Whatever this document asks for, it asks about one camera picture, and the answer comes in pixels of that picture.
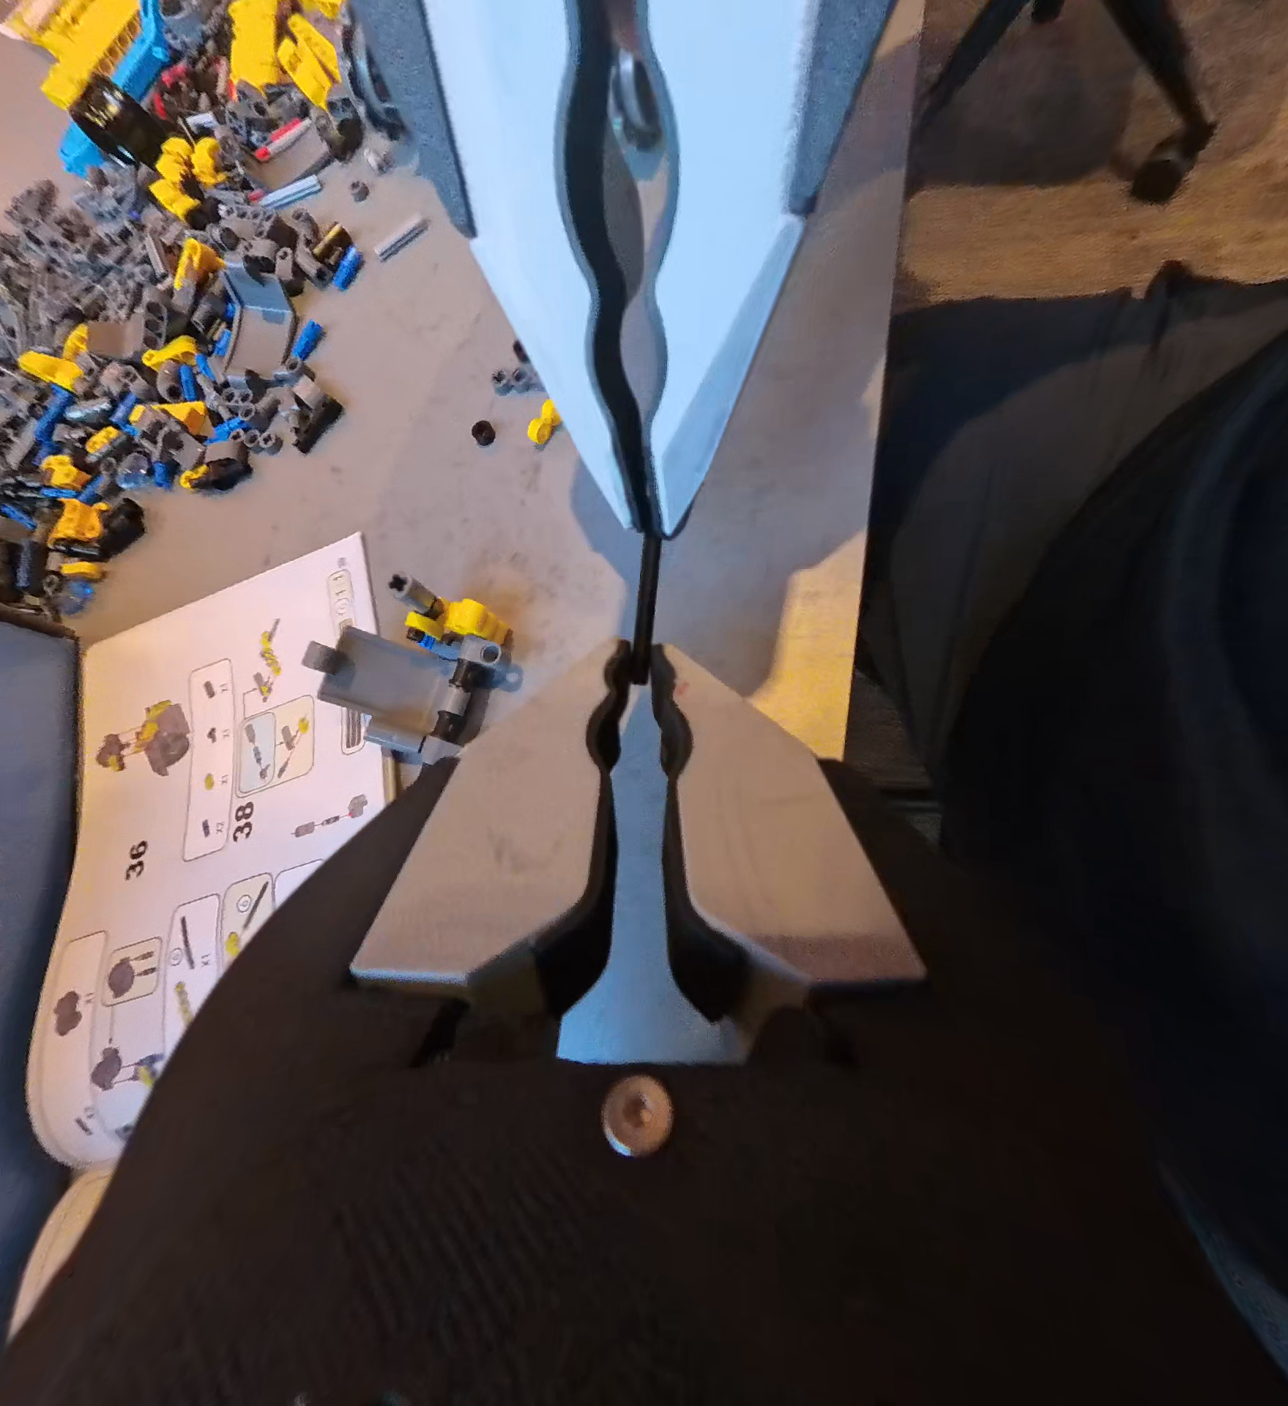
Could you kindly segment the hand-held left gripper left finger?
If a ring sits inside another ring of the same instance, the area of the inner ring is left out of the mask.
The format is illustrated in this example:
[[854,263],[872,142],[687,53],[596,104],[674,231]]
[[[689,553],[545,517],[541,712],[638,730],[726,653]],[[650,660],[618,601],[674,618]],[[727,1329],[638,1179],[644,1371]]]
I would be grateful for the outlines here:
[[353,957],[362,985],[562,1018],[600,979],[630,662],[597,646],[466,748]]

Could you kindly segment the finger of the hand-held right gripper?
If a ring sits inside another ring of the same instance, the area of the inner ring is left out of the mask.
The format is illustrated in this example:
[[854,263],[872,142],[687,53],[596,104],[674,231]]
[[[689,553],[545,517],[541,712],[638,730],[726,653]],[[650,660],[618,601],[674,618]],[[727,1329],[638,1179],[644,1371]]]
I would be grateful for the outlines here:
[[477,265],[606,502],[647,535],[627,281],[606,220],[606,8],[424,3],[424,19]]
[[823,185],[822,3],[601,3],[625,522],[677,536]]

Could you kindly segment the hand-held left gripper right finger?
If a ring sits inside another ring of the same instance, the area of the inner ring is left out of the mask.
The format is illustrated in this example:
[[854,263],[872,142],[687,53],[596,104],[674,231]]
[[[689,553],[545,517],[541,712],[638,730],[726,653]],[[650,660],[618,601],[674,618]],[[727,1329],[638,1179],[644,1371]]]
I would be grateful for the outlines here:
[[926,965],[819,758],[672,646],[653,647],[672,978],[708,1022],[916,987]]

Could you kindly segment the black axle rod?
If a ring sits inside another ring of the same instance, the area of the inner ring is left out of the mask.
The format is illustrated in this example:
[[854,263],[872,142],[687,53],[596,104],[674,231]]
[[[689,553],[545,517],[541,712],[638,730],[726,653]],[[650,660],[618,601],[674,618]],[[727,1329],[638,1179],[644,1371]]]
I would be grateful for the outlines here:
[[643,536],[635,592],[635,619],[630,649],[628,677],[632,686],[649,681],[653,663],[653,637],[659,576],[665,539],[656,533]]

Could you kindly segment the grey yellow brick subassembly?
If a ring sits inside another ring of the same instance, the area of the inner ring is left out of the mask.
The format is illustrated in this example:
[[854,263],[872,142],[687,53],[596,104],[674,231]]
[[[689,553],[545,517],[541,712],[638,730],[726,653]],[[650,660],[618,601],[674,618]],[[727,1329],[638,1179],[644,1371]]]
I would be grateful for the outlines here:
[[477,734],[486,694],[519,677],[513,626],[405,573],[389,590],[408,609],[402,641],[344,623],[334,643],[309,643],[302,662],[321,677],[318,699],[358,715],[370,743],[408,764],[454,759]]

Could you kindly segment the person's black trousers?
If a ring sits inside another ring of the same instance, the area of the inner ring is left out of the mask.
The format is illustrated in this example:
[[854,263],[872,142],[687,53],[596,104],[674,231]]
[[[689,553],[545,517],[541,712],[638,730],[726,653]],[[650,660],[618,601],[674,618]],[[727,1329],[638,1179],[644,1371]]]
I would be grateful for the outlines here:
[[1178,262],[1145,290],[894,319],[858,656],[923,773],[1055,538],[1151,431],[1287,330],[1288,278]]

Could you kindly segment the building instruction booklet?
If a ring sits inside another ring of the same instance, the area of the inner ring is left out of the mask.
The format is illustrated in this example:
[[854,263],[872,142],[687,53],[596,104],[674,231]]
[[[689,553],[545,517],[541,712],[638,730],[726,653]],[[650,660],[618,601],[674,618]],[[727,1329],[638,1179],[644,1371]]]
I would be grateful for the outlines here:
[[389,752],[303,666],[349,625],[378,631],[362,533],[86,652],[73,879],[27,1078],[73,1171],[120,1158],[226,969],[395,798]]

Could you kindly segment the pile of building bricks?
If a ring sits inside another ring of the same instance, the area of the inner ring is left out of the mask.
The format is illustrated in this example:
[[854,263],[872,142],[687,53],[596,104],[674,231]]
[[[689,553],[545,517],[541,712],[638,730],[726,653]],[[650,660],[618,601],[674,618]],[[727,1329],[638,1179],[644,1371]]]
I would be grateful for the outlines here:
[[353,3],[0,3],[0,34],[46,61],[74,182],[0,222],[0,607],[83,610],[147,535],[136,492],[225,494],[343,415],[297,303],[364,256],[313,197],[256,203],[358,155],[389,170],[352,22]]

